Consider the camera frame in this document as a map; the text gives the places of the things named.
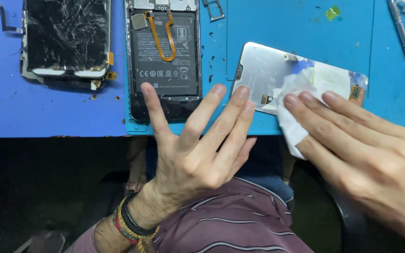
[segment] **cracked phone screen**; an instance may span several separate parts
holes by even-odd
[[[26,0],[30,69],[86,70],[106,62],[110,0]]]

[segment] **ribbon cable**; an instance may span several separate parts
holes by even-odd
[[[168,40],[170,41],[170,46],[172,47],[171,57],[165,57],[165,55],[163,55],[162,48],[161,48],[160,42],[159,42],[159,38],[157,37],[156,27],[154,26],[153,11],[149,10],[149,11],[145,12],[144,15],[145,15],[145,18],[149,20],[149,24],[151,25],[151,30],[153,31],[154,40],[156,41],[156,45],[157,45],[157,49],[159,50],[160,58],[162,58],[162,60],[164,60],[166,62],[170,62],[170,61],[174,60],[174,58],[176,57],[176,48],[174,46],[173,37],[170,32],[170,26],[173,24],[172,12],[170,10],[167,10],[166,13],[168,14],[168,18],[170,20],[166,23],[165,28],[166,28],[166,33],[168,35]]]

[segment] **person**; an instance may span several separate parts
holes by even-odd
[[[210,90],[180,136],[170,131],[154,88],[141,89],[157,141],[156,175],[67,252],[126,252],[135,243],[159,253],[311,252],[290,230],[283,198],[234,177],[256,142],[247,136],[254,114],[247,87],[235,90],[202,138],[223,85]],[[333,92],[322,98],[328,106],[308,92],[284,98],[309,132],[297,148],[329,184],[405,237],[405,128]],[[144,243],[148,238],[154,249]]]

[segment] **white tissue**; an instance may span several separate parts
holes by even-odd
[[[320,101],[321,93],[317,88],[312,86],[311,82],[307,79],[307,76],[311,76],[308,73],[301,72],[299,74],[291,74],[284,78],[284,85],[282,86],[281,93],[278,97],[277,117],[279,126],[284,134],[287,145],[289,146],[290,154],[295,157],[306,160],[301,152],[296,148],[296,145],[300,143],[309,133],[302,128],[295,117],[285,108],[284,97],[287,94],[293,93],[299,95],[303,91],[312,93]]]

